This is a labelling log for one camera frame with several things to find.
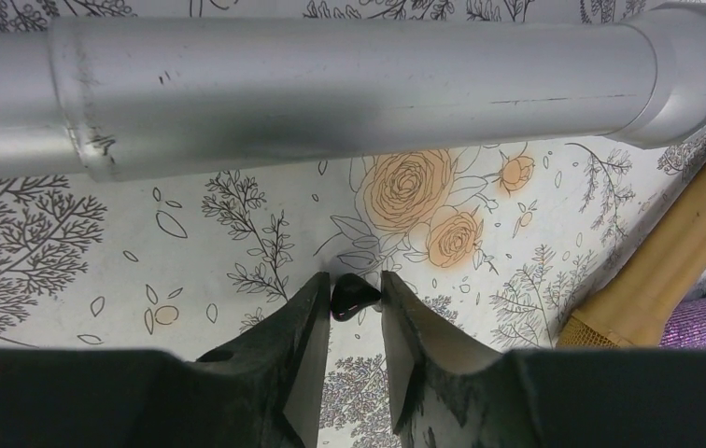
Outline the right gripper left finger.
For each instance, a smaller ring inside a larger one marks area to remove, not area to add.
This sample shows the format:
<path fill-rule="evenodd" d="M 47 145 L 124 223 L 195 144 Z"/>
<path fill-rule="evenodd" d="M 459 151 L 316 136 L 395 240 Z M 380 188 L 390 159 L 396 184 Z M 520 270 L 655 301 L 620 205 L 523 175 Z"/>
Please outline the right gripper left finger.
<path fill-rule="evenodd" d="M 313 447 L 330 277 L 193 361 L 159 350 L 0 349 L 0 447 Z"/>

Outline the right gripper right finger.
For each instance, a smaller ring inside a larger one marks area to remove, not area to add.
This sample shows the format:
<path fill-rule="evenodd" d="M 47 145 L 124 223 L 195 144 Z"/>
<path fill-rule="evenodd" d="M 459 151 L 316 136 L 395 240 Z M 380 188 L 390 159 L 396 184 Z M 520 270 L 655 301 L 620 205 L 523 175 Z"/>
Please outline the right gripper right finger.
<path fill-rule="evenodd" d="M 381 275 L 391 427 L 404 447 L 706 447 L 706 350 L 500 353 Z"/>

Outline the black earbud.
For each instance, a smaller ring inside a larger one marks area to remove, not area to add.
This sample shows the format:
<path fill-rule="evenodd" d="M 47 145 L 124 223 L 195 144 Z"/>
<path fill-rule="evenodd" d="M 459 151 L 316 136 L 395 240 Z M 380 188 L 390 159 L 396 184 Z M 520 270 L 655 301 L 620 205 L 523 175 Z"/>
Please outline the black earbud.
<path fill-rule="evenodd" d="M 378 303 L 380 299 L 379 289 L 354 273 L 346 273 L 336 280 L 332 290 L 332 318 L 338 322 L 346 322 L 365 308 Z"/>

